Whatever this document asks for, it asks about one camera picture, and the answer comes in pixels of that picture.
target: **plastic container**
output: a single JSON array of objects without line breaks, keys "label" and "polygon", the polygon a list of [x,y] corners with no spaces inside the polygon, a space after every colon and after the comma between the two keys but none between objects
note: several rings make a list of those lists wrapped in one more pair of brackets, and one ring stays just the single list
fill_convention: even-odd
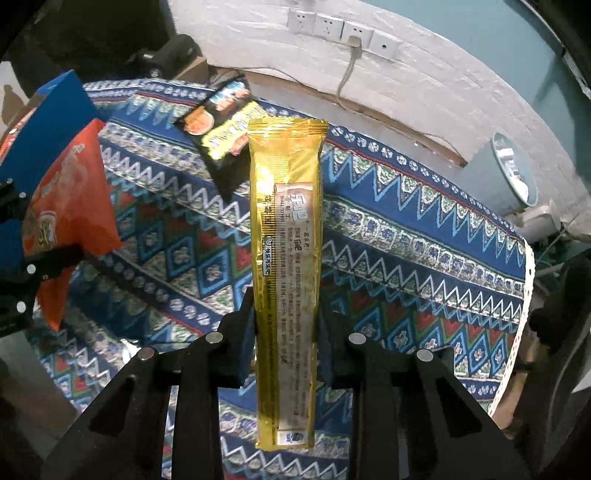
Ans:
[{"label": "plastic container", "polygon": [[514,224],[517,232],[531,244],[560,232],[561,227],[553,200],[548,205],[526,210],[515,219]]},{"label": "plastic container", "polygon": [[[530,158],[510,138],[497,132],[458,173],[454,182],[489,210],[505,216],[538,202],[538,187],[530,165]],[[519,193],[518,182],[514,183],[512,177],[527,186],[527,198]]]}]

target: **gray bucket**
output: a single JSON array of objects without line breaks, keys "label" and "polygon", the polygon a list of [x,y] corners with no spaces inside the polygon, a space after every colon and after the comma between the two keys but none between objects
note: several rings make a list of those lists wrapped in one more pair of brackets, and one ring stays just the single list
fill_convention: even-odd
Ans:
[{"label": "gray bucket", "polygon": [[[513,162],[527,185],[527,198],[522,198],[509,179],[499,150],[513,149]],[[533,207],[538,202],[538,187],[531,172],[530,158],[505,135],[496,133],[482,146],[454,179],[464,192],[499,216]]]}]

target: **barcode label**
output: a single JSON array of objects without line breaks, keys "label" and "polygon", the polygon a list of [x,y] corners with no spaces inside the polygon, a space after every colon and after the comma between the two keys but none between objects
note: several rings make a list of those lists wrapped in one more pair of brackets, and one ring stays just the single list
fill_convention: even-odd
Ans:
[{"label": "barcode label", "polygon": [[277,445],[298,446],[308,443],[308,433],[305,430],[283,430],[277,432]]}]

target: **metal screw head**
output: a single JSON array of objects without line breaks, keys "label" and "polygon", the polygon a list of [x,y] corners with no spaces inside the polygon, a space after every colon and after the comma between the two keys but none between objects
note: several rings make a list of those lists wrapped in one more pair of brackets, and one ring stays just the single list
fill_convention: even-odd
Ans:
[{"label": "metal screw head", "polygon": [[431,350],[427,350],[426,348],[421,348],[417,352],[417,358],[421,362],[430,362],[431,360],[433,360],[433,352]]},{"label": "metal screw head", "polygon": [[220,332],[209,332],[205,336],[205,340],[207,343],[219,343],[223,340],[223,335]]},{"label": "metal screw head", "polygon": [[155,354],[155,350],[153,348],[150,348],[149,346],[145,346],[144,348],[142,348],[139,352],[138,352],[138,358],[140,360],[149,360],[150,358],[152,358]]},{"label": "metal screw head", "polygon": [[355,332],[349,335],[349,342],[351,342],[353,345],[363,345],[366,340],[367,337],[363,333]]}]

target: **gold packaging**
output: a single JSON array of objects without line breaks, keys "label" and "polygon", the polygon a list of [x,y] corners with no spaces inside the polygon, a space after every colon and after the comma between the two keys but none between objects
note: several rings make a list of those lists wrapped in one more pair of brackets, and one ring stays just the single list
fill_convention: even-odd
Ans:
[{"label": "gold packaging", "polygon": [[267,117],[248,125],[258,443],[314,446],[315,328],[322,248],[318,155],[324,120]]}]

